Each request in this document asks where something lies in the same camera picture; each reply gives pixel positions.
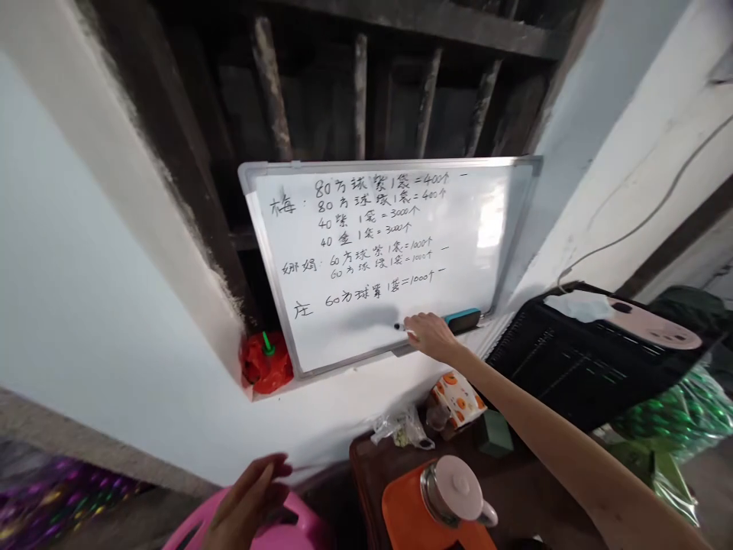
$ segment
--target hand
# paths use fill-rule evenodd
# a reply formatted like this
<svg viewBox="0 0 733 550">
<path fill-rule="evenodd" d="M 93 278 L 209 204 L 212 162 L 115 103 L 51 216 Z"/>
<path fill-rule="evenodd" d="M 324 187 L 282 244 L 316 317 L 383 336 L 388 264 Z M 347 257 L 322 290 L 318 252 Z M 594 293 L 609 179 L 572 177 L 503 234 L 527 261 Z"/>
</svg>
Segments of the hand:
<svg viewBox="0 0 733 550">
<path fill-rule="evenodd" d="M 267 514 L 285 502 L 290 489 L 273 482 L 287 477 L 288 455 L 258 458 L 244 471 L 216 510 L 204 539 L 204 550 L 246 550 Z"/>
<path fill-rule="evenodd" d="M 449 364 L 463 345 L 453 336 L 445 321 L 434 313 L 405 317 L 405 330 L 413 348 L 436 361 Z"/>
</svg>

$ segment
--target white tissue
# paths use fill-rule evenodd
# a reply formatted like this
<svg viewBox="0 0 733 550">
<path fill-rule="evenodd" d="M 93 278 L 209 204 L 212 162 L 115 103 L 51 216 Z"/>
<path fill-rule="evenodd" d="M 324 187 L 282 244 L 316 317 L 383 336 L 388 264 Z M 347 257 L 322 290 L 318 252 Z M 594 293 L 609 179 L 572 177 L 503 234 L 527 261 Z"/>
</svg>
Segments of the white tissue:
<svg viewBox="0 0 733 550">
<path fill-rule="evenodd" d="M 613 317 L 614 309 L 604 294 L 574 290 L 560 296 L 548 296 L 544 303 L 567 317 L 580 322 L 593 322 Z"/>
</svg>

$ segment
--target pink plastic stool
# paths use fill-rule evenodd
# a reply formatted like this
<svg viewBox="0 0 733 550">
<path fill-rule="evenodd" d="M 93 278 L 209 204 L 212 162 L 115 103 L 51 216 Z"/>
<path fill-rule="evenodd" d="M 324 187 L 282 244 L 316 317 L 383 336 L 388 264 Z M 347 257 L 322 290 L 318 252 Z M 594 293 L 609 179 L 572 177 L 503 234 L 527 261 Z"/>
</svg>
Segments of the pink plastic stool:
<svg viewBox="0 0 733 550">
<path fill-rule="evenodd" d="M 199 550 L 209 524 L 214 519 L 219 504 L 229 492 L 229 487 L 220 490 L 199 506 L 170 537 L 163 550 Z M 329 526 L 292 491 L 285 500 L 285 508 L 298 516 L 293 525 L 274 525 L 252 541 L 252 550 L 331 550 L 333 537 Z M 196 534 L 186 546 L 180 546 L 189 533 Z"/>
</svg>

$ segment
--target small box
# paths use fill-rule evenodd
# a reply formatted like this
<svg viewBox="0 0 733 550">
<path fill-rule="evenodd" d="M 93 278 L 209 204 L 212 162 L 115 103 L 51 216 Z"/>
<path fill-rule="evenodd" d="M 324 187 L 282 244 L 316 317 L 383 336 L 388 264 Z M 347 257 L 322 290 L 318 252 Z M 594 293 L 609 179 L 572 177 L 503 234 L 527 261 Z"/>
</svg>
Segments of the small box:
<svg viewBox="0 0 733 550">
<path fill-rule="evenodd" d="M 512 431 L 499 411 L 485 411 L 482 420 L 483 425 L 474 432 L 476 448 L 480 452 L 501 458 L 514 451 Z"/>
<path fill-rule="evenodd" d="M 477 419 L 486 410 L 479 394 L 455 370 L 442 376 L 433 386 L 431 394 L 450 413 L 448 422 L 455 430 Z"/>
</svg>

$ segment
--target green bottle cap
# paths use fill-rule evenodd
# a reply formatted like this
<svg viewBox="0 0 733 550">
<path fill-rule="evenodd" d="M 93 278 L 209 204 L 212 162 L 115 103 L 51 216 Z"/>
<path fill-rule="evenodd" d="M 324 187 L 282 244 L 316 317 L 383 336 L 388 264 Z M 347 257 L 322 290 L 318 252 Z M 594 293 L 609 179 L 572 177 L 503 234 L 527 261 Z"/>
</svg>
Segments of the green bottle cap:
<svg viewBox="0 0 733 550">
<path fill-rule="evenodd" d="M 274 355 L 275 354 L 275 346 L 273 346 L 272 344 L 270 344 L 270 340 L 267 338 L 267 333 L 266 332 L 263 332 L 262 333 L 262 338 L 264 338 L 264 340 L 265 340 L 265 345 L 262 348 L 262 351 L 264 352 L 264 354 L 267 357 L 269 357 L 270 355 Z"/>
</svg>

